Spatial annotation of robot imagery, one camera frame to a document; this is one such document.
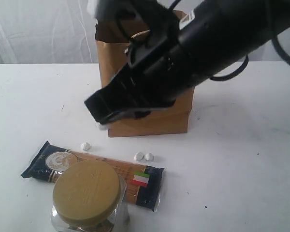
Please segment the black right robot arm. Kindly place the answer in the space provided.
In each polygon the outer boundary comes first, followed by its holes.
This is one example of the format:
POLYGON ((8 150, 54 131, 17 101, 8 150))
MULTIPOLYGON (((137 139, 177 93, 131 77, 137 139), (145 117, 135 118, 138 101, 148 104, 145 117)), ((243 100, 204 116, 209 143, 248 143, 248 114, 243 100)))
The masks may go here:
POLYGON ((109 124, 170 108, 205 80, 239 75, 248 55, 271 41, 290 65, 278 35, 290 28, 290 0, 204 0, 185 18, 155 0, 98 1, 97 19, 113 19, 130 42, 126 64, 85 100, 94 119, 109 124))

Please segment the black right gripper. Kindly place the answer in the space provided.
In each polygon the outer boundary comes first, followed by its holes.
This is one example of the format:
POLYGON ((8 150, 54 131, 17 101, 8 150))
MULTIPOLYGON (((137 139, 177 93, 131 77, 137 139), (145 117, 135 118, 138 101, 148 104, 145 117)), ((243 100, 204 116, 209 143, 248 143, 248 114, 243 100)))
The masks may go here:
POLYGON ((133 44, 125 53, 127 63, 110 83, 85 100, 93 118, 103 125, 172 107, 184 92, 180 77, 184 51, 180 44, 133 44))

